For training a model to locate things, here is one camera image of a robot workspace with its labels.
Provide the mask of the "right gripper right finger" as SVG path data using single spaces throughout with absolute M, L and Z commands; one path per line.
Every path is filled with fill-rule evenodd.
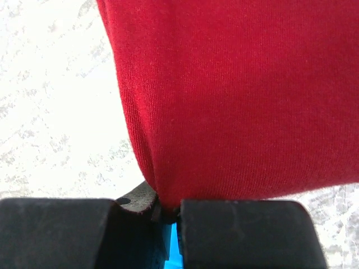
M 327 268 L 297 202 L 184 200 L 180 217 L 185 268 Z

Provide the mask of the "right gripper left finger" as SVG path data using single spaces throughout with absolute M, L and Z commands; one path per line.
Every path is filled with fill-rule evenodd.
M 1 267 L 161 268 L 156 198 L 141 183 L 117 200 L 2 199 Z

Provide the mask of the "blue t shirt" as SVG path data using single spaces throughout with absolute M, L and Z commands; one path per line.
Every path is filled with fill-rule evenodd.
M 165 261 L 164 269 L 183 269 L 183 256 L 180 254 L 176 223 L 171 225 L 169 260 Z

